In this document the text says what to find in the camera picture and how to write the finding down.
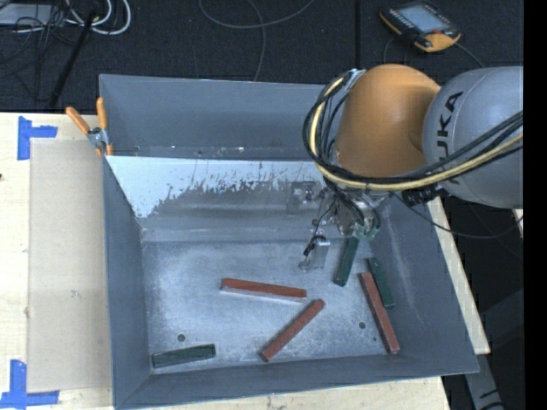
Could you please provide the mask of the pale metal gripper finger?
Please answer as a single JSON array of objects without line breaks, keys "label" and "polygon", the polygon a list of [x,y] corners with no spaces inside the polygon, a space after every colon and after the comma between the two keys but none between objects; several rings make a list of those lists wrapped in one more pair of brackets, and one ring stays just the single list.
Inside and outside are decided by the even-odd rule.
[{"label": "pale metal gripper finger", "polygon": [[314,181],[294,181],[291,182],[291,193],[286,203],[286,212],[289,215],[295,215],[300,210],[311,210],[315,207],[315,189]]},{"label": "pale metal gripper finger", "polygon": [[298,268],[302,272],[311,272],[322,269],[326,263],[326,257],[330,248],[330,241],[324,236],[313,236],[303,251],[303,259]]}]

